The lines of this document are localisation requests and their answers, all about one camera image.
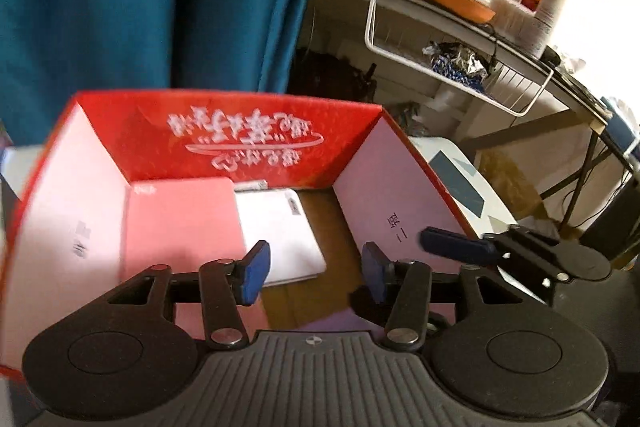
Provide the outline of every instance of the wire rack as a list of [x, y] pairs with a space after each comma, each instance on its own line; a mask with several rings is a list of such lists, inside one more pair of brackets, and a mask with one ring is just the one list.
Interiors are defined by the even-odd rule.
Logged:
[[[385, 25], [384, 22], [376, 23], [376, 0], [369, 0], [364, 40], [365, 45], [370, 51], [389, 60], [398, 62], [399, 64], [404, 64], [413, 70], [420, 71], [420, 73], [444, 82], [454, 89], [466, 92], [494, 107], [506, 111], [512, 116], [525, 116], [533, 104], [536, 103], [536, 100], [545, 90], [546, 85], [553, 76], [553, 70], [545, 66], [544, 73], [546, 77], [544, 81], [533, 82], [508, 65], [496, 60], [491, 60], [491, 57], [487, 54], [478, 52], [491, 63], [489, 75], [482, 82], [484, 92], [479, 92], [433, 71], [424, 56], [421, 56], [419, 52], [409, 49], [409, 47], [402, 42], [403, 37], [404, 32], [401, 28], [392, 28], [390, 25]], [[424, 45], [432, 41], [461, 42], [459, 39], [432, 26], [426, 27], [424, 34], [421, 33], [420, 38], [424, 38]]]

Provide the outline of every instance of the pink book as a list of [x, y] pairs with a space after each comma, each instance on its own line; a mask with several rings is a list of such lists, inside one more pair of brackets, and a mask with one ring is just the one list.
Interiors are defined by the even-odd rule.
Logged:
[[[152, 264], [174, 273], [197, 271], [215, 259], [242, 259], [244, 238], [229, 178], [136, 182], [125, 217], [123, 280]], [[262, 303], [238, 306], [249, 338], [269, 329]], [[175, 323], [195, 339], [204, 338], [200, 304], [178, 304]]]

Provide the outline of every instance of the crumpled plastic wrapper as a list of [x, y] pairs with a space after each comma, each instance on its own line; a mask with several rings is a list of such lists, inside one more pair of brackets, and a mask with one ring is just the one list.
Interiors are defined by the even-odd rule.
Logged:
[[484, 93], [489, 63], [471, 48], [459, 42], [431, 42], [422, 52], [436, 73]]
[[433, 136], [422, 123], [420, 104], [417, 102], [389, 103], [385, 109], [407, 136], [418, 138]]

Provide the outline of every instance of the open cardboard box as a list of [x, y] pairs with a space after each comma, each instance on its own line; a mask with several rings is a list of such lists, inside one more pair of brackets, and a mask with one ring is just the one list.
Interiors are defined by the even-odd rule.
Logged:
[[[330, 279], [344, 279], [349, 270], [340, 268], [340, 257], [366, 241], [391, 259], [419, 259], [453, 273], [459, 263], [423, 252], [417, 234], [432, 226], [474, 235], [378, 105], [204, 90], [81, 92], [50, 136], [7, 233], [0, 278], [4, 371], [19, 369], [40, 331], [121, 282], [132, 182], [206, 176], [324, 189], [300, 191], [328, 264], [319, 282], [295, 285], [312, 290], [309, 303], [326, 299], [339, 308], [346, 302], [346, 295], [334, 298], [345, 285]], [[347, 264], [353, 274], [357, 262]], [[270, 290], [268, 300], [282, 308], [276, 327], [290, 323], [286, 314], [301, 325], [323, 313], [304, 317], [287, 308], [286, 290], [265, 293]], [[256, 306], [253, 312], [264, 317]]]

